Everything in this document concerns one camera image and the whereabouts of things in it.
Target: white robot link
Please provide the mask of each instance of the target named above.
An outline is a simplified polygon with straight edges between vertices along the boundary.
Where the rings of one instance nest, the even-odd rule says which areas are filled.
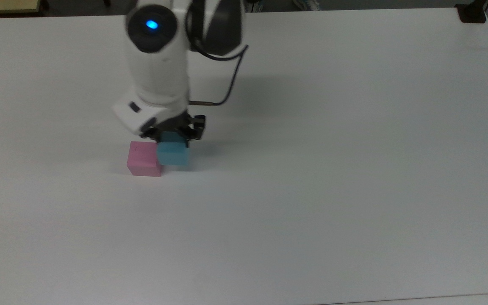
[[[133,85],[113,106],[124,126],[156,141],[167,131],[177,132],[186,144],[201,139],[205,116],[191,117],[188,105],[216,106],[228,99],[248,46],[235,56],[219,56],[240,46],[243,20],[242,0],[139,0],[125,19]],[[188,50],[213,60],[238,58],[224,100],[189,100]]]

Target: white table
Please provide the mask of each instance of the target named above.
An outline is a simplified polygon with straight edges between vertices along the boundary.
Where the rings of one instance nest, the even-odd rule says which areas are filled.
[[[248,16],[192,165],[131,176],[122,16],[0,19],[0,305],[488,294],[488,23]],[[192,98],[232,64],[191,56]]]
[[[488,295],[463,297],[434,297],[431,299],[401,299],[397,301],[379,301],[352,303],[353,305],[488,305]]]

